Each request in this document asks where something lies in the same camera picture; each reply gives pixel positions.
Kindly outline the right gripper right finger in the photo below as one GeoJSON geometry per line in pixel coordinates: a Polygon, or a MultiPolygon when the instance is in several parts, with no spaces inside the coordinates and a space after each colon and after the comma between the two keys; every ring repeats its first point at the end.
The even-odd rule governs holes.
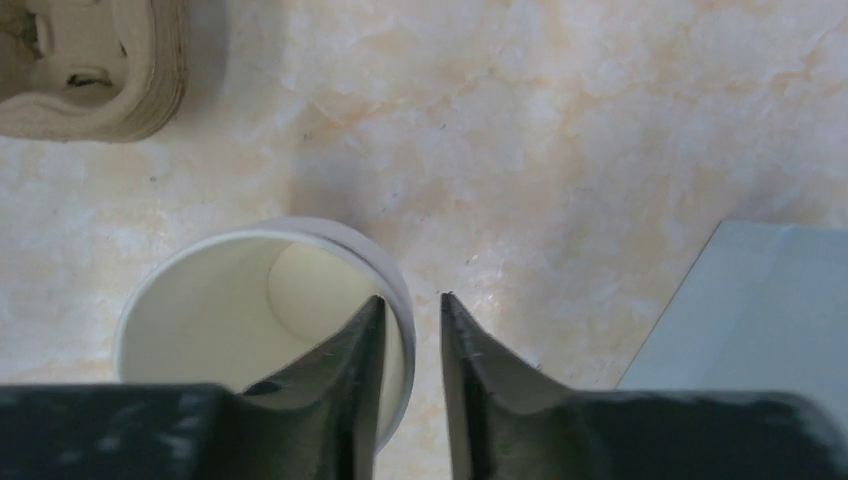
{"type": "Polygon", "coordinates": [[[441,297],[457,479],[843,479],[847,441],[815,403],[769,391],[577,390],[441,297]]]}

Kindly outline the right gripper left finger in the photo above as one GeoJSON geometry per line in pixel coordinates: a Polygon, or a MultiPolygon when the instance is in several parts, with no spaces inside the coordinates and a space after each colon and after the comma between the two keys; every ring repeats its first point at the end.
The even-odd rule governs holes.
{"type": "Polygon", "coordinates": [[[241,393],[217,384],[1,390],[5,479],[369,479],[386,305],[241,393]]]}

